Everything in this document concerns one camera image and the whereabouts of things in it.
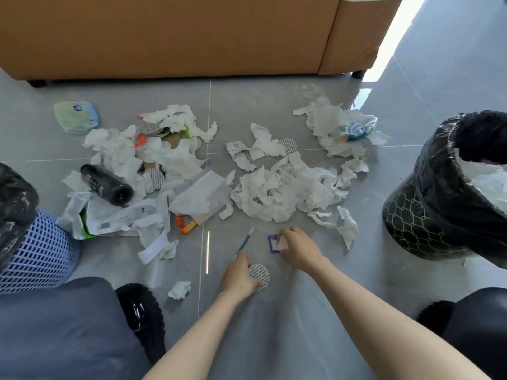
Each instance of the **gold geometric pattern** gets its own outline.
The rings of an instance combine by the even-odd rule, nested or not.
[[[475,255],[426,216],[416,197],[412,175],[389,195],[382,208],[382,217],[392,238],[413,255],[426,260]]]

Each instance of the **black bottle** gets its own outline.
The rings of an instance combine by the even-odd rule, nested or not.
[[[127,204],[134,196],[134,190],[129,184],[99,165],[83,165],[81,178],[92,191],[113,205]]]

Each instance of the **sofa leg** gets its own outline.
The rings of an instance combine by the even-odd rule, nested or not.
[[[28,80],[28,83],[34,88],[42,88],[48,84],[46,80]]]
[[[365,73],[366,73],[366,69],[365,70],[356,70],[355,72],[352,72],[352,77],[357,78],[358,80],[362,80]]]

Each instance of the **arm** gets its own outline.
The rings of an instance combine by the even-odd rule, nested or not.
[[[220,340],[237,306],[262,286],[250,276],[251,262],[243,251],[222,279],[222,291],[205,314],[159,360],[143,380],[204,380],[212,367]]]
[[[289,245],[281,255],[317,282],[379,379],[489,379],[443,339],[341,273],[299,228],[281,236]]]

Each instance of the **brown sofa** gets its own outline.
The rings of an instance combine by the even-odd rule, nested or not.
[[[354,71],[361,77],[401,1],[0,0],[0,66],[32,82]]]

